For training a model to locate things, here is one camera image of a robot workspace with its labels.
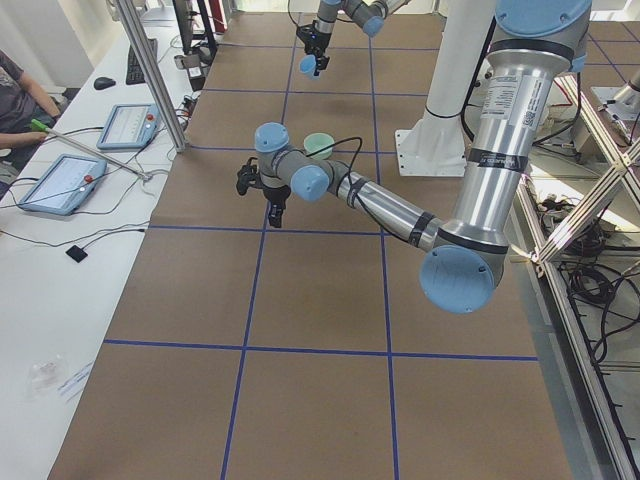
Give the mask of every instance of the table surface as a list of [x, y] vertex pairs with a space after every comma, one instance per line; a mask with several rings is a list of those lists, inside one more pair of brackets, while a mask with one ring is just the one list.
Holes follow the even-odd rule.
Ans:
[[[174, 106], [191, 93], [186, 74], [179, 71], [173, 56], [181, 53], [171, 9], [150, 11], [144, 23], [149, 37], [158, 38], [160, 70]], [[102, 126], [114, 104], [153, 103], [146, 84], [125, 85], [129, 40], [123, 34], [66, 110], [56, 130]], [[116, 80], [116, 86], [96, 91], [93, 81], [100, 76]], [[74, 138], [95, 146], [100, 132], [82, 132]], [[58, 140], [46, 142], [21, 173], [40, 177], [63, 153], [74, 151]], [[128, 161], [135, 152], [110, 153]], [[175, 150], [168, 133], [160, 131], [137, 160], [146, 171], [169, 170]], [[116, 167], [109, 166], [113, 172]], [[166, 175], [157, 175], [144, 185], [131, 173], [119, 170], [106, 177], [81, 210], [113, 212], [104, 215], [78, 214], [55, 217], [27, 213], [11, 207], [7, 194], [0, 203], [0, 230], [33, 240], [59, 243], [90, 235], [101, 229], [149, 220]], [[12, 188], [20, 199], [29, 182]], [[34, 365], [54, 363], [58, 379], [66, 380], [98, 353], [104, 333], [122, 293], [144, 235], [137, 232], [113, 234], [96, 241], [82, 263], [75, 263], [65, 250], [27, 243], [0, 234], [0, 278], [2, 315], [0, 320], [0, 478], [43, 479], [62, 445], [80, 395], [63, 398], [55, 388], [34, 388]], [[87, 244], [91, 238], [74, 242]]]

